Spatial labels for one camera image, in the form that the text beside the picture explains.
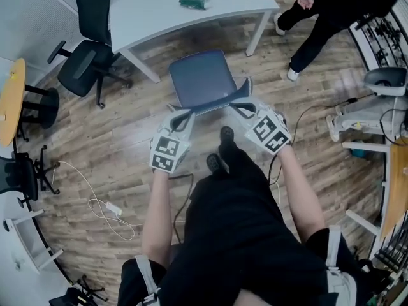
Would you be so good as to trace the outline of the black mesh chair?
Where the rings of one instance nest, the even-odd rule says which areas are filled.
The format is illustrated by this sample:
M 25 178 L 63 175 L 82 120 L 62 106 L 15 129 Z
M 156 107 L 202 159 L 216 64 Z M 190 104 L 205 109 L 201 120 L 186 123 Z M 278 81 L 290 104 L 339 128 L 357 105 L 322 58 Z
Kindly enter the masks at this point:
M 54 189 L 52 183 L 47 179 L 47 173 L 60 167 L 60 162 L 45 168 L 45 150 L 47 146 L 43 145 L 40 150 L 40 158 L 35 161 L 26 152 L 13 152 L 11 158 L 0 156 L 0 194 L 10 191 L 22 193 L 24 198 L 17 198 L 21 208 L 24 208 L 24 205 L 30 201 L 38 200 L 38 189 L 46 191 L 48 187 L 53 194 L 60 194 L 60 190 Z

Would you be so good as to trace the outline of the round wooden table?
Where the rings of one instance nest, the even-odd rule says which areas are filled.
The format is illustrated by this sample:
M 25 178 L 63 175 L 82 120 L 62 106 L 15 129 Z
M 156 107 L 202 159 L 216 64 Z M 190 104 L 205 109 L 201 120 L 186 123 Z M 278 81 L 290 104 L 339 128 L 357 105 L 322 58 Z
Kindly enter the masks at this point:
M 16 73 L 14 79 L 10 73 Z M 10 145 L 20 124 L 39 124 L 47 129 L 56 120 L 59 94 L 55 88 L 40 89 L 26 84 L 26 62 L 17 59 L 0 92 L 0 145 Z

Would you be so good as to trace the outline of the blue office chair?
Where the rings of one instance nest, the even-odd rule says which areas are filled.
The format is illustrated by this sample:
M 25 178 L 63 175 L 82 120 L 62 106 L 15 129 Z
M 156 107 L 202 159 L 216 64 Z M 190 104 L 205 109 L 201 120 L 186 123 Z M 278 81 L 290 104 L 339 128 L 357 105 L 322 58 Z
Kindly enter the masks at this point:
M 219 49 L 188 55 L 171 63 L 168 70 L 179 102 L 178 106 L 168 105 L 173 112 L 190 110 L 202 115 L 252 95 L 251 78 L 246 77 L 237 87 Z

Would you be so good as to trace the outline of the green crushed can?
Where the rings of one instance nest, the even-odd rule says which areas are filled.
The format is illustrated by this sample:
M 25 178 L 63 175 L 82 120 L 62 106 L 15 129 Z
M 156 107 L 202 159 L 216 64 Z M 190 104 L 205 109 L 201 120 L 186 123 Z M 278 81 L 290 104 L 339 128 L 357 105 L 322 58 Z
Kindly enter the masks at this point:
M 195 10 L 207 10 L 211 0 L 178 0 L 179 4 L 185 8 Z

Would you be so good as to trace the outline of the black metal railing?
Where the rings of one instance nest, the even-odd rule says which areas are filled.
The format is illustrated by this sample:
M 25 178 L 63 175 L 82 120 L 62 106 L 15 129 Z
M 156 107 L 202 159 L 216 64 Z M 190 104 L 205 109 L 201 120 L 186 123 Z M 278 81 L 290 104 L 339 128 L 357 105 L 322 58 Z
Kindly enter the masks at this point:
M 354 42 L 368 70 L 381 67 L 408 69 L 408 3 L 398 0 L 392 11 L 383 18 L 350 28 Z

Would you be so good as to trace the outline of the white desk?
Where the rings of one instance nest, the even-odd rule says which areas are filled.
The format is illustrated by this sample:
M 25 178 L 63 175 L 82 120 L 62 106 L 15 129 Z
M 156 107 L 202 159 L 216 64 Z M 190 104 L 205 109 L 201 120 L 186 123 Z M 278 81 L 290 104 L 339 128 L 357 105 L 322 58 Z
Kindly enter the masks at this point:
M 11 260 L 18 269 L 30 268 L 40 274 L 48 265 L 64 253 L 63 249 L 52 250 L 42 244 L 41 237 L 35 228 L 34 220 L 45 211 L 29 211 L 20 218 L 6 218 L 3 226 L 10 239 Z

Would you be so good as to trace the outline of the person's black shoe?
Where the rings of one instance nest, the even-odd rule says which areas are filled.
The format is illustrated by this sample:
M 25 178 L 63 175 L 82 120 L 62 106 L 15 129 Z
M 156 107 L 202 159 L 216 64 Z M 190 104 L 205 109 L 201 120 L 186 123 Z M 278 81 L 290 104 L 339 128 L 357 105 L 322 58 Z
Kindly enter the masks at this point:
M 234 130 L 229 126 L 223 126 L 220 130 L 220 143 L 229 144 L 234 143 L 235 139 Z
M 216 153 L 211 153 L 206 159 L 206 164 L 211 174 L 220 174 L 225 171 L 220 157 Z

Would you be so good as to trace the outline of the person's right forearm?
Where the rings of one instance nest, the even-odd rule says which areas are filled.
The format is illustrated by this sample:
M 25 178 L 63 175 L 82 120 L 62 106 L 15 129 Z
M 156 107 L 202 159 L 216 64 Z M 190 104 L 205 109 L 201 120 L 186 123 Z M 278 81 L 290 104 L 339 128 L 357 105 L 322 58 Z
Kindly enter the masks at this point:
M 309 184 L 295 152 L 290 145 L 283 147 L 277 157 L 282 166 L 289 209 L 302 243 L 317 231 L 324 229 L 326 223 L 319 199 Z

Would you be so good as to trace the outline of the person's left forearm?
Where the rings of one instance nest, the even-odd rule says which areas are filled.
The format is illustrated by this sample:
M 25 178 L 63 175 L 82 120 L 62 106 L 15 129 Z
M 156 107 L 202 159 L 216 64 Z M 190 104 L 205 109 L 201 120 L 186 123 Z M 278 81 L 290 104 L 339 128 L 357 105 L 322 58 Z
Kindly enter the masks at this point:
M 169 174 L 155 170 L 142 230 L 142 253 L 167 268 L 172 241 Z

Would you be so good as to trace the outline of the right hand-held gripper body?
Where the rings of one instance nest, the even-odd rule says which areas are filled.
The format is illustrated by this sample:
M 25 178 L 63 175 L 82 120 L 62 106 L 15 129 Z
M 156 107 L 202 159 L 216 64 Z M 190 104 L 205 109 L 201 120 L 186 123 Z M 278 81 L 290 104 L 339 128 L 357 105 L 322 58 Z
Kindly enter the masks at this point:
M 291 135 L 283 116 L 270 106 L 249 104 L 245 107 L 252 113 L 249 128 L 244 136 L 270 154 L 277 154 L 291 141 Z

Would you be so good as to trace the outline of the black office chair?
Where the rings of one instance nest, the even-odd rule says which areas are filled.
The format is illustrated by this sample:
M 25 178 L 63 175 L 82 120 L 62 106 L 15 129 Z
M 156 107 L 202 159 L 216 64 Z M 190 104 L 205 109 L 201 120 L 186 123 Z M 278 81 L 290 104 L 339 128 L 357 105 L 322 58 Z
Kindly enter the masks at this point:
M 103 109 L 101 90 L 103 79 L 112 78 L 130 88 L 131 80 L 121 78 L 111 72 L 113 63 L 120 57 L 112 50 L 111 34 L 108 29 L 110 0 L 76 0 L 78 23 L 81 35 L 85 38 L 72 52 L 64 49 L 65 41 L 60 42 L 50 54 L 50 64 L 57 55 L 66 58 L 57 79 L 73 94 L 84 97 L 96 86 L 96 104 Z

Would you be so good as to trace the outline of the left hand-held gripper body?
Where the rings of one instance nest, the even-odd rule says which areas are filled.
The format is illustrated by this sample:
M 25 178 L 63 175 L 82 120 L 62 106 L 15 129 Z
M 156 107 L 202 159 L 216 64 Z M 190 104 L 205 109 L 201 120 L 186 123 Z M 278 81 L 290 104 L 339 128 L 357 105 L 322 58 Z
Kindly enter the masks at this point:
M 184 135 L 160 131 L 150 142 L 149 166 L 155 170 L 174 173 L 184 160 L 191 142 Z

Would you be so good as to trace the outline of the person's left black shoe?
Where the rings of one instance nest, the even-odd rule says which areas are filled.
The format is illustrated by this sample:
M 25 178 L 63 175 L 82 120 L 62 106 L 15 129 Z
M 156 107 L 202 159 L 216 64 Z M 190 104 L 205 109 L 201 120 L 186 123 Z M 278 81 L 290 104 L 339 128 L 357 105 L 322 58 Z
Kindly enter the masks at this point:
M 206 164 L 211 174 L 220 174 L 225 171 L 220 157 L 216 153 L 211 153 L 206 159 Z

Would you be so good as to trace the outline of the person's black clothing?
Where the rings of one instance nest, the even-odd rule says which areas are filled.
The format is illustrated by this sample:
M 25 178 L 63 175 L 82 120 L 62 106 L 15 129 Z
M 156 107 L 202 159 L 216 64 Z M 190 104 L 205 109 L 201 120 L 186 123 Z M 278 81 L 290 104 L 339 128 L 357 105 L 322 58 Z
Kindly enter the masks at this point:
M 127 260 L 117 306 L 365 306 L 372 283 L 340 230 L 302 243 L 259 166 L 235 142 L 216 154 L 225 171 L 194 188 L 179 252 L 167 268 Z

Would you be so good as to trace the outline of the wooden desk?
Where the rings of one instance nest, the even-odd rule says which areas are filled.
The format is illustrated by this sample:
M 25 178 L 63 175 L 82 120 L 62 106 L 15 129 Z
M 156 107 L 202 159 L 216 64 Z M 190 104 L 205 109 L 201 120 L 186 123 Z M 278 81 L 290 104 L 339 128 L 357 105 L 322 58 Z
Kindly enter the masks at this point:
M 382 240 L 408 211 L 408 136 L 401 136 L 393 143 L 384 144 L 344 142 L 342 147 L 379 152 L 386 157 L 385 179 L 382 181 L 384 196 L 381 224 L 376 226 L 352 210 L 346 210 L 349 218 L 369 230 L 376 239 Z

